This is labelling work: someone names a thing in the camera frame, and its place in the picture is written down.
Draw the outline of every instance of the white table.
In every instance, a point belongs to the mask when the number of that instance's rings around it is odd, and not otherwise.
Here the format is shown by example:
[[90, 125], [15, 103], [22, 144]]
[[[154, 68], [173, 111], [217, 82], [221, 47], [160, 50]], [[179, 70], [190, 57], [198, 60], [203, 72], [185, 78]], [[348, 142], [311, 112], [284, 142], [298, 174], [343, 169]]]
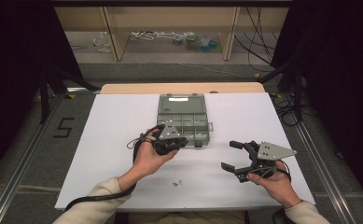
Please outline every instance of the white table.
[[[119, 211], [188, 211], [253, 209], [276, 206], [263, 187], [239, 183], [221, 169], [250, 165], [248, 153], [229, 147], [229, 141], [270, 142], [290, 148], [268, 93], [205, 94], [207, 116], [213, 122], [209, 145], [181, 149], [159, 171], [137, 183], [133, 196]], [[94, 185], [122, 175], [132, 166], [133, 150], [126, 145], [156, 125], [158, 94], [97, 95], [64, 180], [56, 209], [87, 195]], [[288, 164], [292, 185], [300, 197], [315, 203], [295, 157]], [[182, 185], [175, 186], [182, 180]]]

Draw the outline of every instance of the hand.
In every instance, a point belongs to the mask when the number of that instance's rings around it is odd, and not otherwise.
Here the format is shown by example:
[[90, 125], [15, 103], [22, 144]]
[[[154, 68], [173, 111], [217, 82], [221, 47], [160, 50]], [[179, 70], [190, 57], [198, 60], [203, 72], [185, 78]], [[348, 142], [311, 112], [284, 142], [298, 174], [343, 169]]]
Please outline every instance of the hand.
[[[158, 131], [159, 129], [155, 129], [148, 135], [152, 136]], [[178, 150], [173, 150], [166, 155], [160, 156], [153, 148], [150, 140], [142, 142], [132, 168], [118, 178], [120, 189], [124, 191], [143, 177], [154, 174], [164, 163], [171, 160], [177, 152]]]
[[[276, 166], [279, 169], [284, 171], [286, 170], [282, 161], [276, 161]], [[269, 195], [271, 195], [271, 197], [279, 202], [284, 208], [290, 208], [301, 203], [301, 199], [292, 188], [288, 176], [283, 173], [275, 172], [274, 175], [268, 178], [249, 174], [247, 178], [265, 188]]]
[[[159, 129], [155, 129], [148, 135], [152, 136]], [[178, 150], [173, 150], [166, 155], [160, 156], [152, 146], [151, 140], [144, 141], [138, 149], [133, 167], [141, 172], [143, 176], [152, 175], [167, 161], [171, 160]]]

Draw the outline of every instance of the metal rail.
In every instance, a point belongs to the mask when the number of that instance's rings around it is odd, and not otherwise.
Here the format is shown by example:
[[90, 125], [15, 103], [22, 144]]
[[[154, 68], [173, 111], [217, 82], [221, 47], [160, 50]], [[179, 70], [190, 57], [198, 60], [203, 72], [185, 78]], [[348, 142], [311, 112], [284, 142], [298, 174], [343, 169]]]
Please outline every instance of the metal rail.
[[44, 135], [46, 129], [48, 128], [48, 125], [50, 123], [50, 120], [52, 119], [53, 115], [56, 112], [56, 109], [59, 107], [59, 104], [61, 103], [63, 99], [63, 95], [56, 95], [49, 115], [46, 119], [46, 121], [42, 124], [39, 124], [37, 130], [35, 131], [35, 135], [32, 138], [32, 141], [30, 142], [29, 146], [25, 150], [21, 160], [19, 161], [19, 164], [14, 171], [12, 177], [9, 179], [7, 185], [5, 186], [3, 192], [0, 195], [0, 223], [4, 217], [4, 215], [7, 212], [7, 209], [9, 208], [16, 191], [18, 190], [19, 184], [21, 183], [21, 180], [23, 179], [26, 171], [28, 170], [30, 163], [32, 162], [35, 152], [38, 149], [38, 146], [41, 142], [42, 136]]
[[[285, 98], [291, 102], [289, 96], [286, 94]], [[292, 117], [294, 121], [297, 121], [295, 115]], [[314, 168], [318, 173], [318, 176], [323, 183], [327, 194], [332, 201], [332, 204], [338, 213], [338, 217], [340, 218], [341, 222], [344, 224], [354, 224], [356, 220], [350, 210], [350, 207], [347, 201], [344, 199], [341, 191], [339, 190], [337, 184], [335, 183], [334, 179], [332, 178], [330, 171], [328, 170], [327, 166], [325, 165], [323, 159], [321, 158], [320, 152], [315, 147], [314, 141], [312, 137], [309, 135], [309, 132], [306, 129], [303, 121], [298, 122], [296, 125], [298, 129], [298, 133], [300, 135], [300, 139], [302, 140], [303, 144], [305, 145], [307, 152], [309, 154], [310, 159], [313, 162]]]

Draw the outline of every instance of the beige sleeve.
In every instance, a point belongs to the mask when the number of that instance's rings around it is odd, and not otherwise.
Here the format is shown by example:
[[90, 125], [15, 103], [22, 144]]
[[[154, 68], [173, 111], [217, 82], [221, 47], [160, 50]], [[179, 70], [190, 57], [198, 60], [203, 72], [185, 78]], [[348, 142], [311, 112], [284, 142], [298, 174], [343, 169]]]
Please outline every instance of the beige sleeve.
[[[105, 182], [97, 184], [88, 196], [99, 196], [119, 193], [120, 187], [115, 177]], [[131, 195], [100, 202], [77, 203], [67, 212], [63, 213], [56, 221], [59, 223], [105, 223], [117, 210], [117, 208], [126, 202]]]
[[329, 222], [318, 213], [317, 208], [315, 208], [312, 203], [303, 201], [302, 203], [285, 210], [286, 216], [297, 224], [329, 224]]

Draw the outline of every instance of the green case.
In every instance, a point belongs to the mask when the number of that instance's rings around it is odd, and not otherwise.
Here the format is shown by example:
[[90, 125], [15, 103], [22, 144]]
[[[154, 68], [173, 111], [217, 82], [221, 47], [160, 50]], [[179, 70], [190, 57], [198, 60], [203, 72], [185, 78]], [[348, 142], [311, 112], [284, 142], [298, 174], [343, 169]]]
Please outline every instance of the green case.
[[161, 94], [158, 124], [172, 121], [187, 146], [207, 146], [210, 141], [209, 122], [203, 94]]

